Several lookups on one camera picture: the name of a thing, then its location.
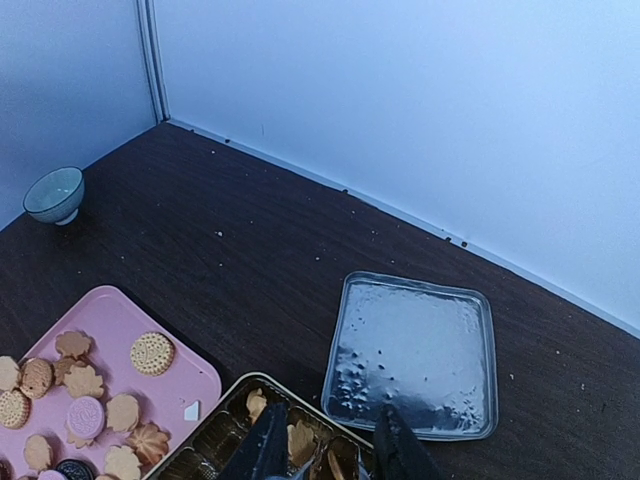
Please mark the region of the swirl butter cookie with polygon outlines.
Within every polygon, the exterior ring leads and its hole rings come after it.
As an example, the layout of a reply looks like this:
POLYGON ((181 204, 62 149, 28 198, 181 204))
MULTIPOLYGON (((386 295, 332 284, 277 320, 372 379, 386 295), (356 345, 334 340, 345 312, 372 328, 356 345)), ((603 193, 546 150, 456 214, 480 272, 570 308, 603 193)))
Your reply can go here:
POLYGON ((248 393, 245 406, 252 425, 257 422, 267 405, 268 400, 261 388, 254 389, 248 393))

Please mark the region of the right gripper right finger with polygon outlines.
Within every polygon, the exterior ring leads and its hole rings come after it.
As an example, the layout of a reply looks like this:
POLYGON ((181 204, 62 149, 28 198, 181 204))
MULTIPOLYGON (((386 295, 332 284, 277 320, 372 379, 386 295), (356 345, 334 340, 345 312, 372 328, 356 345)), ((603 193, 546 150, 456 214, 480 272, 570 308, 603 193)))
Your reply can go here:
POLYGON ((433 458, 399 411, 384 404, 373 435, 374 478, 386 480, 442 479, 433 458))

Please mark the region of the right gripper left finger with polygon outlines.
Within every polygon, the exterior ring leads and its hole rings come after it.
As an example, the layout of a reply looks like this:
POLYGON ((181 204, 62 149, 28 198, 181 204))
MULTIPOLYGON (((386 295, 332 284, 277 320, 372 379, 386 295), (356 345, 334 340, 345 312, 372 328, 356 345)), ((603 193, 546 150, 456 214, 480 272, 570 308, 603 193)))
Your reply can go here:
POLYGON ((217 479, 284 477, 288 468, 287 416, 285 403, 269 404, 217 479))

